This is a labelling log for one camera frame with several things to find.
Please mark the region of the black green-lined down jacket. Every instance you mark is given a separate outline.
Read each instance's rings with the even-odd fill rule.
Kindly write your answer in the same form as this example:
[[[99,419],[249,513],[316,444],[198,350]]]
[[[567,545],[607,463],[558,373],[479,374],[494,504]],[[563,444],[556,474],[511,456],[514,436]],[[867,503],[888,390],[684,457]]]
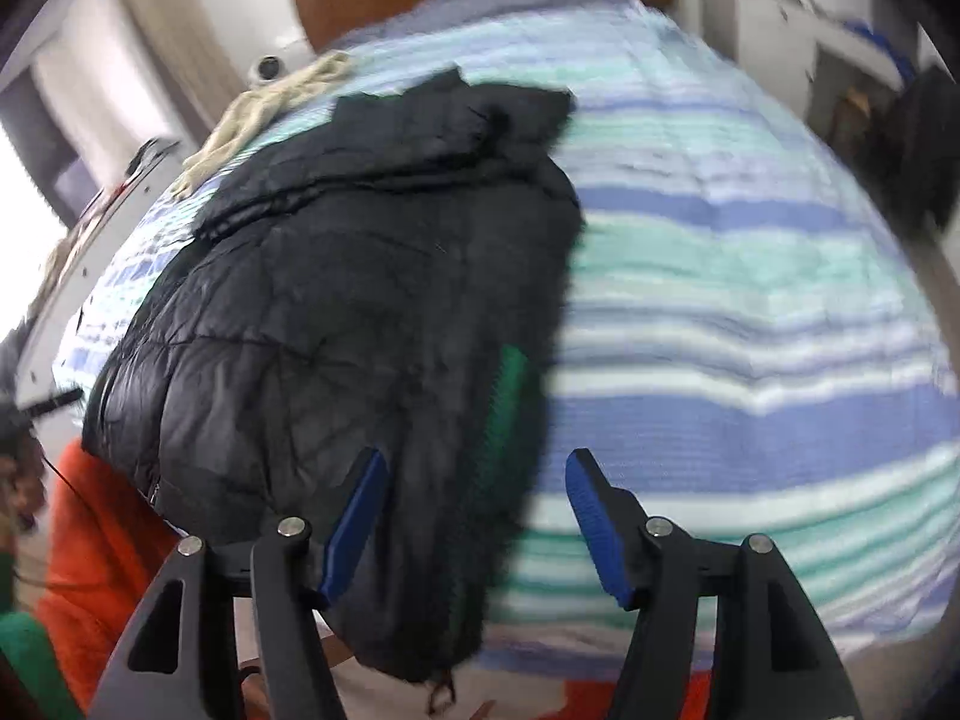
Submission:
[[[329,626],[365,667],[446,683],[547,442],[583,227],[561,89],[444,70],[342,98],[197,213],[94,382],[83,447],[213,544],[320,522],[353,461],[386,495]]]

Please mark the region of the orange sleeve of operator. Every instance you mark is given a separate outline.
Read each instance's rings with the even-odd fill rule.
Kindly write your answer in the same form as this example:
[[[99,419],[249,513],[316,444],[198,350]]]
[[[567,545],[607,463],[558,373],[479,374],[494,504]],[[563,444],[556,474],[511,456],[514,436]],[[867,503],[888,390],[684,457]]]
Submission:
[[[88,710],[117,640],[179,535],[109,463],[75,440],[53,486],[37,616],[67,688]]]

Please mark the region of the striped blue green bedspread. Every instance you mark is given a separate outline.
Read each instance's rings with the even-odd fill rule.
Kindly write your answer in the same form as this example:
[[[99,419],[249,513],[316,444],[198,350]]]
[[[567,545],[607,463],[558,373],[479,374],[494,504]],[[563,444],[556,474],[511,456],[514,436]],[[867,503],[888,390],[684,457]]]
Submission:
[[[565,496],[586,447],[700,538],[776,539],[843,655],[934,628],[958,575],[958,383],[861,185],[788,109],[640,0],[345,49],[347,80],[282,115],[189,197],[161,195],[60,344],[85,390],[229,172],[444,70],[573,96],[551,159],[578,197],[547,442],[475,655],[607,673],[630,624]]]

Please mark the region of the white long dresser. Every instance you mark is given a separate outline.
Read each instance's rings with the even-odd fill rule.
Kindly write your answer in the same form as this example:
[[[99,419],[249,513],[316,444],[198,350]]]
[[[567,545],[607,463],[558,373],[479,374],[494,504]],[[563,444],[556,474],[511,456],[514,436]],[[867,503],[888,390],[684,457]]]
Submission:
[[[53,358],[68,321],[82,309],[117,250],[181,172],[184,147],[151,138],[128,163],[121,183],[91,200],[55,246],[25,320],[2,340],[2,403],[26,403],[53,388]]]

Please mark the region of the black bag on floor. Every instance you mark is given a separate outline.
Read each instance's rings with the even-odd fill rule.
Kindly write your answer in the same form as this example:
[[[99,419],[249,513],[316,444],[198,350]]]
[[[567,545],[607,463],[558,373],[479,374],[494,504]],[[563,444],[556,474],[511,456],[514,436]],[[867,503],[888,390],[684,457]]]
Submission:
[[[958,205],[958,83],[924,68],[871,122],[857,157],[901,232],[944,234]]]

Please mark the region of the cream fleece garment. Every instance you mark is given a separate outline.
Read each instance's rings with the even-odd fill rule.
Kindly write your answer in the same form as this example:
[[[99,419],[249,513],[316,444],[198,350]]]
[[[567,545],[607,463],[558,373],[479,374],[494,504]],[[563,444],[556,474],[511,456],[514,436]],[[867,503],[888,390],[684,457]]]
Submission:
[[[224,111],[202,148],[182,163],[181,174],[171,185],[172,195],[176,199],[192,195],[277,117],[342,85],[350,71],[350,55],[331,50],[306,67],[244,91]]]

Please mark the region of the beige curtain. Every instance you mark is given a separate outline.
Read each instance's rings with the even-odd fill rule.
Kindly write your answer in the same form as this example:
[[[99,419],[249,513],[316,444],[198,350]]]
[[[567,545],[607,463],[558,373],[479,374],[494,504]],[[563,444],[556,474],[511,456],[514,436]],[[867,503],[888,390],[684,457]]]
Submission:
[[[245,90],[200,0],[125,0],[149,48],[206,133]]]

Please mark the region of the white bedside cabinet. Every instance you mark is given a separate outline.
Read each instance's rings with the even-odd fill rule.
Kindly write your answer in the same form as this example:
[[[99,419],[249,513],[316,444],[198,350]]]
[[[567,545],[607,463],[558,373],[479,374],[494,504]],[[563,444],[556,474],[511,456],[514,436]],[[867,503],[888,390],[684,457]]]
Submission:
[[[802,0],[700,0],[704,42],[745,71],[822,138],[839,111],[885,109],[916,75],[867,23]]]

